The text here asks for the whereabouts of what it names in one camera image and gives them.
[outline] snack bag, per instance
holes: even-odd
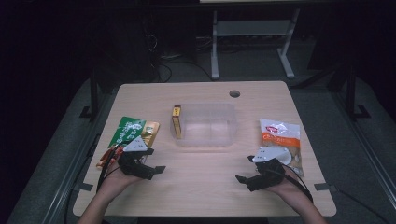
[[[300,153],[300,125],[260,119],[260,126],[263,146],[286,148],[291,155],[291,161],[285,165],[291,167],[297,175],[304,176]]]
[[[96,164],[96,167],[100,169],[103,168],[111,150],[114,150],[114,148],[123,141],[142,140],[139,142],[143,142],[144,146],[140,147],[150,148],[154,142],[159,128],[160,124],[158,122],[122,117],[119,127],[117,128],[110,144],[108,145],[107,152]],[[111,158],[110,164],[117,160],[125,147],[126,145],[122,145],[117,148],[116,153],[114,154],[113,158]]]

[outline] transparent box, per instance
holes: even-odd
[[[180,104],[181,138],[176,138],[171,120],[171,132],[178,146],[224,147],[233,143],[236,134],[235,109],[230,104]]]

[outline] background table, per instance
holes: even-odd
[[[230,91],[239,91],[233,98]],[[178,147],[171,135],[174,105],[228,103],[235,106],[237,134],[229,147]],[[259,119],[275,119],[301,126],[304,182],[323,216],[333,216],[335,205],[329,191],[316,191],[325,180],[306,136],[288,87],[280,81],[129,84],[120,87],[74,206],[80,216],[95,194],[100,171],[95,164],[106,151],[121,117],[158,121],[155,152],[146,165],[165,165],[163,174],[125,190],[107,209],[107,216],[133,217],[277,217],[297,214],[275,194],[250,192],[235,175],[256,175],[247,156],[261,145]]]

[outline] orange and white bag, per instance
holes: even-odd
[[[285,165],[291,167],[297,175],[304,176],[300,153],[300,125],[260,119],[260,126],[262,129],[262,145],[269,147],[268,149],[286,148],[291,155],[291,160],[289,164]]]

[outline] red logo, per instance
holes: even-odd
[[[267,127],[265,127],[265,129],[270,133],[277,133],[277,128],[267,126]]]

